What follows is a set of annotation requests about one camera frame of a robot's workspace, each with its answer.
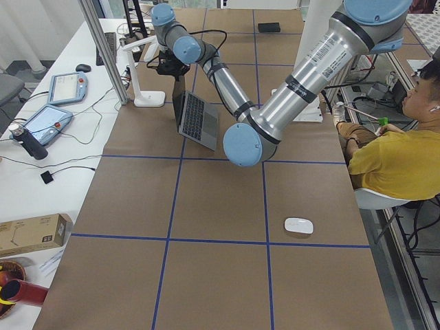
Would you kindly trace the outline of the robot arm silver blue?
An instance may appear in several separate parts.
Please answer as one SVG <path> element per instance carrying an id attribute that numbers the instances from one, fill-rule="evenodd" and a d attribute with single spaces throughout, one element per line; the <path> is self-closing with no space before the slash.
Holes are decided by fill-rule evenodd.
<path id="1" fill-rule="evenodd" d="M 170 5 L 155 5 L 151 18 L 159 45 L 186 65 L 199 64 L 235 117 L 236 124 L 223 137 L 227 158 L 237 166 L 253 166 L 275 154 L 285 127 L 354 56 L 401 47 L 410 5 L 410 1 L 343 1 L 329 18 L 326 34 L 260 109 L 239 86 L 215 46 L 191 36 Z"/>

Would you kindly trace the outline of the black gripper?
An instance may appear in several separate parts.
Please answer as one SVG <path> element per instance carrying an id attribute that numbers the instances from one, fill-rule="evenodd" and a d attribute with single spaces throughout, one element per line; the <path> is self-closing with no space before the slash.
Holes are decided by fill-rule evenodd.
<path id="1" fill-rule="evenodd" d="M 159 64 L 156 72 L 163 76 L 184 76 L 189 71 L 189 65 L 182 63 L 172 52 L 159 52 Z"/>

